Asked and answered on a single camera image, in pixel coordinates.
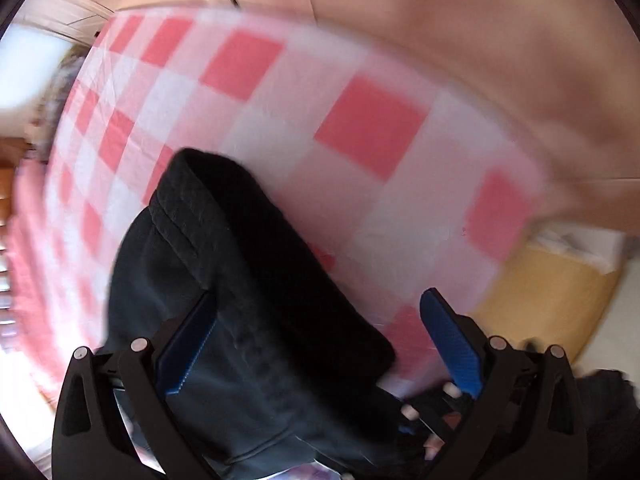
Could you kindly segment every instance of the dark clothing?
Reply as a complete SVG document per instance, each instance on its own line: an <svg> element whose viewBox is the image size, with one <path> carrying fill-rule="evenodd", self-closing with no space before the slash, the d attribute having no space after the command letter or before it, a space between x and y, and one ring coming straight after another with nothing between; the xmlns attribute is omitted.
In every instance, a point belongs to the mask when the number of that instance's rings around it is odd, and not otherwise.
<svg viewBox="0 0 640 480"><path fill-rule="evenodd" d="M598 370L576 382L587 428L589 478L640 478L640 410L633 386L616 370Z"/></svg>
<svg viewBox="0 0 640 480"><path fill-rule="evenodd" d="M394 361L389 342L246 170L183 150L123 240L104 349L151 337L203 291L216 325L167 402L224 478L260 478L316 452L365 464L422 459L421 442L397 449L401 403L376 386Z"/></svg>

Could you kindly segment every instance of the bolt head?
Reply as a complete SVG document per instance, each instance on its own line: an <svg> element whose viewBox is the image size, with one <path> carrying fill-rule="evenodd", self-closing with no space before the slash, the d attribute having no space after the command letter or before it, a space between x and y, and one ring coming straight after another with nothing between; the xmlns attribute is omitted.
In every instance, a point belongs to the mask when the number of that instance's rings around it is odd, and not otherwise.
<svg viewBox="0 0 640 480"><path fill-rule="evenodd" d="M143 337L139 337L131 342L131 349L134 352L142 352L146 348L146 345L146 339Z"/></svg>
<svg viewBox="0 0 640 480"><path fill-rule="evenodd" d="M88 353L88 350L86 349L86 346L81 346L78 347L74 350L74 358L75 359L83 359Z"/></svg>
<svg viewBox="0 0 640 480"><path fill-rule="evenodd" d="M491 345L491 348L494 350L504 350L507 348L507 341L503 337L495 335L489 339L489 345Z"/></svg>
<svg viewBox="0 0 640 480"><path fill-rule="evenodd" d="M405 418L409 420L418 420L420 418L420 413L410 404L404 404L402 408L400 408L400 413L402 413Z"/></svg>
<svg viewBox="0 0 640 480"><path fill-rule="evenodd" d="M558 359L562 359L564 357L564 348L560 345L552 345L550 352L553 357Z"/></svg>

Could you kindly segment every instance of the pink checkered fabric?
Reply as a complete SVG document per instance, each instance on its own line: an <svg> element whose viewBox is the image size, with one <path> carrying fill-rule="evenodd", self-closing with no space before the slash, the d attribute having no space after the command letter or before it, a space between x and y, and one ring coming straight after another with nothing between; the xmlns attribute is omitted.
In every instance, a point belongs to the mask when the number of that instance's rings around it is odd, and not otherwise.
<svg viewBox="0 0 640 480"><path fill-rule="evenodd" d="M437 286L473 309L545 179L453 81L343 32L229 9L120 12L79 73L47 177L46 287L65 362L102 341L118 245L183 146L257 177L395 345L396 390L434 366L420 293Z"/></svg>

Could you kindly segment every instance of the white tip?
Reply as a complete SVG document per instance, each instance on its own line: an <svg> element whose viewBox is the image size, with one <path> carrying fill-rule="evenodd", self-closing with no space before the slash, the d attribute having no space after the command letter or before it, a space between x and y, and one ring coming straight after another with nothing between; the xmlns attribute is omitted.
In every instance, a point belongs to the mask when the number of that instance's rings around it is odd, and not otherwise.
<svg viewBox="0 0 640 480"><path fill-rule="evenodd" d="M146 339L139 337L131 342L131 349L134 352L142 352L146 348Z"/></svg>
<svg viewBox="0 0 640 480"><path fill-rule="evenodd" d="M462 392L460 391L460 388L457 387L454 383L444 383L444 386L442 387L442 391L445 392L449 397L452 397L453 399L459 399L460 397L462 397Z"/></svg>
<svg viewBox="0 0 640 480"><path fill-rule="evenodd" d="M436 455L438 454L438 450L433 448L433 447L428 447L424 450L424 459L425 460L433 460L434 458L436 458Z"/></svg>
<svg viewBox="0 0 640 480"><path fill-rule="evenodd" d="M418 420L420 418L420 413L410 404L405 404L402 408L400 408L400 413L402 413L409 420Z"/></svg>
<svg viewBox="0 0 640 480"><path fill-rule="evenodd" d="M86 346L81 346L80 348L76 348L74 351L74 357L78 360L83 359L87 354Z"/></svg>

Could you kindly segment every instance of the black fabric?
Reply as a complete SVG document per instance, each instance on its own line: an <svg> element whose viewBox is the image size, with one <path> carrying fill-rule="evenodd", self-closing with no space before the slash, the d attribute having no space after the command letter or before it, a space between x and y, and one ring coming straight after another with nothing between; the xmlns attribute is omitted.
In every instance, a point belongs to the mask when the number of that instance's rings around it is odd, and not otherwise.
<svg viewBox="0 0 640 480"><path fill-rule="evenodd" d="M118 253L104 350L152 336L203 291L218 320L167 401L224 478L260 478L316 452L393 476L422 465L423 441L397 440L401 403L376 386L394 360L389 342L246 170L183 150Z"/></svg>
<svg viewBox="0 0 640 480"><path fill-rule="evenodd" d="M640 478L640 409L633 385L617 370L576 381L587 428L589 478ZM624 476L613 474L623 470Z"/></svg>

